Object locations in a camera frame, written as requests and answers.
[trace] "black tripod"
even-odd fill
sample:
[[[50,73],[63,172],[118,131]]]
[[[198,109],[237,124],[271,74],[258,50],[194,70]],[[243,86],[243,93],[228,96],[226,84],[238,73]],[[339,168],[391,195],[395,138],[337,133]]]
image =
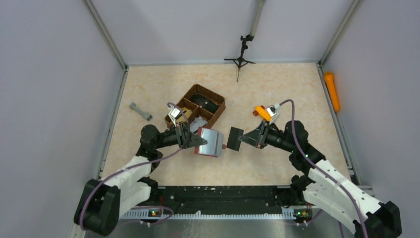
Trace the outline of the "black tripod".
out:
[[[239,80],[239,72],[241,71],[241,68],[247,65],[248,63],[255,63],[255,62],[244,59],[244,52],[246,49],[248,49],[247,42],[252,41],[253,38],[254,37],[250,35],[247,35],[245,38],[241,36],[241,41],[242,41],[241,56],[239,56],[237,59],[224,59],[224,60],[231,60],[236,64],[236,66],[238,66],[238,75],[236,77],[236,82],[238,82]]]

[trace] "silver tool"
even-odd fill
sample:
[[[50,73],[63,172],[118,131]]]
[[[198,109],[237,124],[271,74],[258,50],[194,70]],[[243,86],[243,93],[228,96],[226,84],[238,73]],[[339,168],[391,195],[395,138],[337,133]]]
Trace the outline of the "silver tool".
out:
[[[150,121],[153,118],[153,116],[150,113],[146,113],[142,111],[140,108],[138,108],[135,103],[131,103],[129,107],[131,108],[131,110],[135,110],[140,115],[142,115],[142,117],[146,119],[147,121]]]

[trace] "table surface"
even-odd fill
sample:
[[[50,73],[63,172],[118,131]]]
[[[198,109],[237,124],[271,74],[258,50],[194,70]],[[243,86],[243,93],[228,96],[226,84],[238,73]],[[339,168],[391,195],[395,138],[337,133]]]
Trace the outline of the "table surface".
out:
[[[224,134],[227,143],[231,126],[246,132],[261,119],[252,114],[257,105],[270,105],[286,99],[295,101],[295,119],[309,132],[309,142],[349,178],[346,161],[332,121],[315,63],[249,64],[241,69],[236,82],[234,64],[167,65],[130,67],[115,122],[103,177],[128,163],[140,146],[143,126],[154,124],[161,132],[167,102],[177,103],[195,83],[226,98],[226,110],[212,129]],[[134,102],[153,115],[150,122],[129,109]],[[291,105],[281,107],[279,129],[291,118]],[[168,155],[178,147],[160,149]],[[182,150],[162,161],[150,174],[160,185],[287,185],[293,175],[302,173],[289,162],[290,153],[267,146],[260,150],[242,143],[240,151],[223,150],[219,158],[195,155]]]

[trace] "wooden organizer tray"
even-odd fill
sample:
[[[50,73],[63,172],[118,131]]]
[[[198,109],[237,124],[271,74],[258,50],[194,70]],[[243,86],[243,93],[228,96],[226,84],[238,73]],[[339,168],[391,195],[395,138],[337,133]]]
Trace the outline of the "wooden organizer tray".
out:
[[[190,101],[197,94],[201,94],[206,99],[219,106],[219,108],[214,113],[211,113],[202,106]],[[186,108],[192,111],[192,113],[188,116],[188,123],[191,123],[197,117],[202,117],[207,120],[207,128],[211,128],[216,123],[217,119],[219,119],[222,112],[226,109],[225,98],[223,96],[201,86],[200,84],[194,84],[176,105],[180,108]],[[172,121],[169,119],[168,115],[165,117],[165,122],[168,128],[172,126]]]

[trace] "orange handle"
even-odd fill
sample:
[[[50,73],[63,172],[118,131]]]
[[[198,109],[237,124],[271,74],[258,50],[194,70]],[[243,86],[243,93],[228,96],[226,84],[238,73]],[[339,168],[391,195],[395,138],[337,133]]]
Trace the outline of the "orange handle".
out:
[[[325,81],[325,84],[327,85],[332,107],[335,112],[338,112],[340,110],[340,104],[338,103],[337,92],[335,91],[334,75],[332,75],[331,72],[326,72],[324,74],[324,81]]]

